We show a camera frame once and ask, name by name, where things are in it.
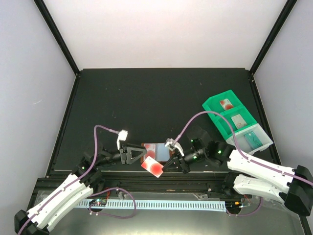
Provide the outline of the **brown leather card holder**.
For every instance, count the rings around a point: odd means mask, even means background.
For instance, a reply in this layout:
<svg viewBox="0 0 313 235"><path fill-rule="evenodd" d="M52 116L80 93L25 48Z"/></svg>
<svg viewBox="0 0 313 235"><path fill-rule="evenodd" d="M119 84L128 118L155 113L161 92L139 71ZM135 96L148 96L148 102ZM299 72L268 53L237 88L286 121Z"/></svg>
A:
<svg viewBox="0 0 313 235"><path fill-rule="evenodd" d="M156 158L155 160L159 163L165 163L172 156L172 152L164 146L163 143L153 143L156 145ZM145 161L144 156L140 159L140 162Z"/></svg>

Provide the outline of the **red white credit card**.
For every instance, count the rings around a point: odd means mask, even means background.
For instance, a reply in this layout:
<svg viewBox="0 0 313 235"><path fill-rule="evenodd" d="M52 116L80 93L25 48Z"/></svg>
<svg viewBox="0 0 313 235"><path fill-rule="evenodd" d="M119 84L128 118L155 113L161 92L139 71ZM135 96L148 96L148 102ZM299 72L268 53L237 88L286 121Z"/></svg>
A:
<svg viewBox="0 0 313 235"><path fill-rule="evenodd" d="M163 165L151 157L147 157L141 167L157 178L163 174Z"/></svg>

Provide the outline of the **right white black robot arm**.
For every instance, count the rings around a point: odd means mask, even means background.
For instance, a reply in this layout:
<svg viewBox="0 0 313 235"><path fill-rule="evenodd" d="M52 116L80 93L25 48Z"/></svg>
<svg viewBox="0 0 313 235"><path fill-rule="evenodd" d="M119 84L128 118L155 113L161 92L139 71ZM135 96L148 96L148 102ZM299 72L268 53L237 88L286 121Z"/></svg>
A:
<svg viewBox="0 0 313 235"><path fill-rule="evenodd" d="M251 156L222 141L214 141L204 131L191 139L191 148L184 151L174 139L165 147L173 152L163 167L164 172L190 172L190 164L205 160L213 166L226 164L230 173L221 186L226 197L236 194L255 195L281 203L288 210L310 216L313 208L313 176L301 165L297 168L277 165Z"/></svg>

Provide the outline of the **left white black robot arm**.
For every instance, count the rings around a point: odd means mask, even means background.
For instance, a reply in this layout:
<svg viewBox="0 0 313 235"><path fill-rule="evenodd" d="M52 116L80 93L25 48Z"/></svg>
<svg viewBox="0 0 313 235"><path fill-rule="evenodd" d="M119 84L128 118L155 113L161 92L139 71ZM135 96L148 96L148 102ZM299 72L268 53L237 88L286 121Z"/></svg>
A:
<svg viewBox="0 0 313 235"><path fill-rule="evenodd" d="M96 147L94 156L85 154L67 178L42 202L14 216L18 235L47 235L81 200L106 192L100 166L121 163L130 165L147 153L143 146L123 144L117 151Z"/></svg>

